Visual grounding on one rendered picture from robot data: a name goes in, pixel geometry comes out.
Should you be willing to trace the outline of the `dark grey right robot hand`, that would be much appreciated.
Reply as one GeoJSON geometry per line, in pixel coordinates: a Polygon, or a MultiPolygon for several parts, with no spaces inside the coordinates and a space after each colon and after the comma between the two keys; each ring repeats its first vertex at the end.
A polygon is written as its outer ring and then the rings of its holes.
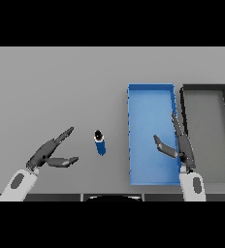
{"type": "Polygon", "coordinates": [[[185,171],[190,173],[196,169],[195,158],[190,139],[181,130],[177,116],[174,113],[172,113],[172,122],[174,124],[175,134],[177,137],[177,149],[174,149],[162,142],[157,135],[153,136],[155,144],[157,145],[157,149],[160,152],[172,158],[179,158],[180,161],[185,165],[185,171]]]}

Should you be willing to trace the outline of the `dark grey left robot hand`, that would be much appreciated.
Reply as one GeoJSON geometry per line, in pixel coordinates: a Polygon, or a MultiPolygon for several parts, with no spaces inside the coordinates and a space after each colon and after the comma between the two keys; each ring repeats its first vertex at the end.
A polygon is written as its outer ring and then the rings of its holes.
{"type": "Polygon", "coordinates": [[[29,159],[26,163],[26,167],[33,171],[35,168],[39,168],[44,164],[48,164],[50,167],[55,168],[68,168],[73,165],[79,159],[78,157],[72,157],[69,159],[51,157],[57,146],[60,145],[64,139],[69,137],[73,130],[74,128],[71,127],[62,133],[58,138],[51,139],[44,143],[29,159]]]}

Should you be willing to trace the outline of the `dark grey bin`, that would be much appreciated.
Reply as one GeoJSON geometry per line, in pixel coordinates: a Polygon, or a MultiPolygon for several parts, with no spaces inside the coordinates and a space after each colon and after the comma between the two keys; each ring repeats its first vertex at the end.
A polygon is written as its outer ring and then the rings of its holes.
{"type": "Polygon", "coordinates": [[[179,94],[196,172],[205,183],[225,184],[225,84],[183,84],[179,94]]]}

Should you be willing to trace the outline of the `blue bin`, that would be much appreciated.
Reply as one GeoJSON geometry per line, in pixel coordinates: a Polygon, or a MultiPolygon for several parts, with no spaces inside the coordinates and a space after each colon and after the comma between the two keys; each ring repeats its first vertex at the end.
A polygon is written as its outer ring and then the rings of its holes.
{"type": "Polygon", "coordinates": [[[154,135],[177,149],[172,113],[177,112],[172,83],[129,83],[128,150],[131,186],[179,184],[180,159],[157,150],[154,135]]]}

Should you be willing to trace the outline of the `blue pipe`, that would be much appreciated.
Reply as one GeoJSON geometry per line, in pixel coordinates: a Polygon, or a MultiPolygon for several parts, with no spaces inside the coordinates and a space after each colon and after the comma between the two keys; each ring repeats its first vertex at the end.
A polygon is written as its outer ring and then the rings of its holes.
{"type": "Polygon", "coordinates": [[[94,141],[99,155],[103,156],[106,153],[105,138],[100,130],[95,131],[94,141]]]}

